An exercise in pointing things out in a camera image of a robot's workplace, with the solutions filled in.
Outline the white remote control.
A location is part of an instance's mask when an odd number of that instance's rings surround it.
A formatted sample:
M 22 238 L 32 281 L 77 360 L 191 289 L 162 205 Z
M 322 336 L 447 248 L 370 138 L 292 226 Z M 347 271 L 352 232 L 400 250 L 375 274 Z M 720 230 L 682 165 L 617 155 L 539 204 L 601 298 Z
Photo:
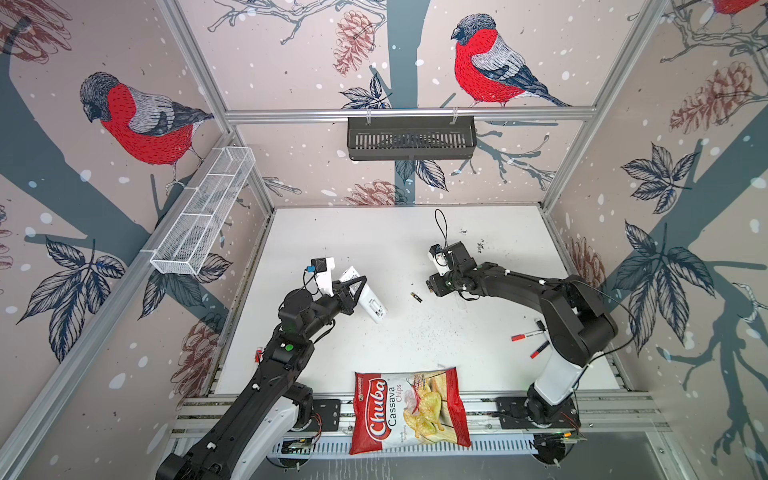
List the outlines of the white remote control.
M 341 282 L 356 280 L 360 277 L 359 272 L 354 266 L 348 267 L 340 277 Z M 352 297 L 355 297 L 361 291 L 357 305 L 361 307 L 366 314 L 376 323 L 382 323 L 387 309 L 383 302 L 371 289 L 368 283 L 357 282 L 349 287 Z

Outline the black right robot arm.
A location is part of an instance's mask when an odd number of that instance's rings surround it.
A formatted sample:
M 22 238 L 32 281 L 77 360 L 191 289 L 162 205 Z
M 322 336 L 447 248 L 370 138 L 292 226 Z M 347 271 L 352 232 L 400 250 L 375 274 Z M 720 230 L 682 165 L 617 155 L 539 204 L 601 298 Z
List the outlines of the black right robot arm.
M 453 293 L 466 301 L 497 298 L 533 309 L 543 316 L 553 353 L 530 385 L 525 415 L 548 426 L 563 412 L 588 365 L 605 353 L 618 327 L 595 290 L 578 275 L 563 279 L 535 277 L 496 263 L 478 264 L 463 243 L 435 244 L 429 257 L 437 272 L 427 286 L 438 297 Z

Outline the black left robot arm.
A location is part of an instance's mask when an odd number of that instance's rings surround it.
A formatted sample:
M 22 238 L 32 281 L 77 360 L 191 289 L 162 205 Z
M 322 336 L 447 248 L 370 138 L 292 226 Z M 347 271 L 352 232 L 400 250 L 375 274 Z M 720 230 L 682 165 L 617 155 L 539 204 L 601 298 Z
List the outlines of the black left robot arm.
M 218 422 L 182 456 L 169 454 L 157 479 L 249 479 L 269 452 L 313 414 L 312 389 L 297 381 L 314 353 L 312 336 L 351 315 L 367 278 L 333 281 L 318 298 L 304 287 L 288 293 L 255 373 Z

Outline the red marker pen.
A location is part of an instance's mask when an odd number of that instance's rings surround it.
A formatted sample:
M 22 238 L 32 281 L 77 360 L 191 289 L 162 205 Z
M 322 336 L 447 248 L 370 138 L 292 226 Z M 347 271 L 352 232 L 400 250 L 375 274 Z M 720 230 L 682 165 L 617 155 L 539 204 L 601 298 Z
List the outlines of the red marker pen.
M 542 345 L 540 345 L 534 352 L 531 353 L 530 359 L 537 358 L 543 351 L 545 351 L 550 345 L 550 341 L 545 341 Z
M 511 336 L 511 341 L 512 342 L 522 341 L 522 340 L 525 340 L 525 339 L 528 339 L 528 338 L 532 338 L 532 337 L 535 337 L 535 336 L 538 336 L 538 335 L 542 335 L 544 333 L 546 333 L 545 330 L 536 330 L 536 331 L 526 332 L 526 333 L 522 333 L 522 334 L 516 334 L 516 335 Z

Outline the red Chuba cassava chips bag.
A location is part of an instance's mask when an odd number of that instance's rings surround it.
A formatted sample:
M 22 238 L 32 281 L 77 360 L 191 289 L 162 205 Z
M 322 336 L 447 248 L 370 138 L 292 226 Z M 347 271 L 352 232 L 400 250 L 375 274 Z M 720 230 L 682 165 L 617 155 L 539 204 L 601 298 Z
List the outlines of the red Chuba cassava chips bag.
M 356 373 L 353 411 L 351 455 L 442 442 L 471 445 L 454 367 Z

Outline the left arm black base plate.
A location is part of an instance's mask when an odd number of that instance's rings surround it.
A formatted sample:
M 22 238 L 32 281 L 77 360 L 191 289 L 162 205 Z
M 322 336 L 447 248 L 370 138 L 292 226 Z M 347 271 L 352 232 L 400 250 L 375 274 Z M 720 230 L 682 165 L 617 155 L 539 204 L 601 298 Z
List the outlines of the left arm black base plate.
M 314 400 L 309 420 L 299 428 L 299 432 L 312 432 L 313 434 L 337 432 L 340 425 L 341 405 L 340 399 Z

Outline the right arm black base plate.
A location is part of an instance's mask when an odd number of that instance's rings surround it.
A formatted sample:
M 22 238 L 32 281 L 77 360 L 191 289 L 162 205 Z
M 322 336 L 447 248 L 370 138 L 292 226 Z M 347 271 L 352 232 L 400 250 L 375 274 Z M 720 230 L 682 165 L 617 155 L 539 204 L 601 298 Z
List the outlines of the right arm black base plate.
M 497 397 L 494 399 L 501 428 L 522 429 L 580 429 L 579 410 L 573 396 L 552 406 L 543 400 L 531 400 L 523 396 Z

